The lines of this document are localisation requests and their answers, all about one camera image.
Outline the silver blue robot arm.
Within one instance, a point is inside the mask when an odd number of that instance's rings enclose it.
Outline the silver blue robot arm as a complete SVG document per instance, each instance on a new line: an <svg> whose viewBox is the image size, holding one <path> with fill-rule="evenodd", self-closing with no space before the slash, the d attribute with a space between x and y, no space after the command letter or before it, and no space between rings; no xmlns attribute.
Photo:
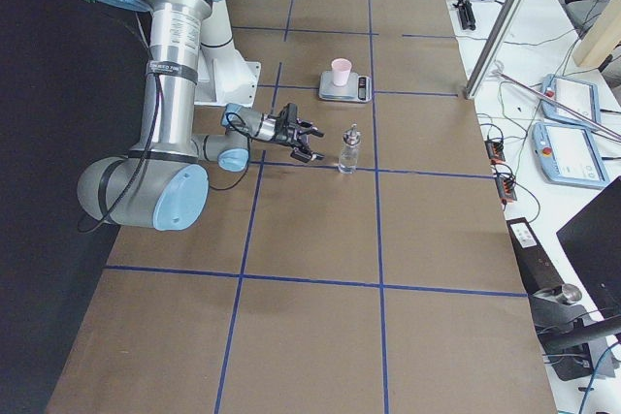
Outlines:
<svg viewBox="0 0 621 414"><path fill-rule="evenodd" d="M243 172L254 141L287 146L304 163L317 158L317 129L295 105L253 108L260 66L237 51L225 0L95 1L151 16L140 139L79 179L79 201L98 224L188 228L210 191L204 163Z"/></svg>

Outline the monitor arm clamp base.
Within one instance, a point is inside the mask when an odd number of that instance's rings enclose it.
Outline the monitor arm clamp base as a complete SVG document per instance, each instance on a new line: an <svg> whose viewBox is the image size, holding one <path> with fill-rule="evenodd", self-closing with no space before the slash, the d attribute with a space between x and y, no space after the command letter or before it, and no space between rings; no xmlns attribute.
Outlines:
<svg viewBox="0 0 621 414"><path fill-rule="evenodd" d="M562 381L592 374L613 378L619 367L605 351L607 339L620 334L620 305L588 311L570 284L537 291L529 297L543 354Z"/></svg>

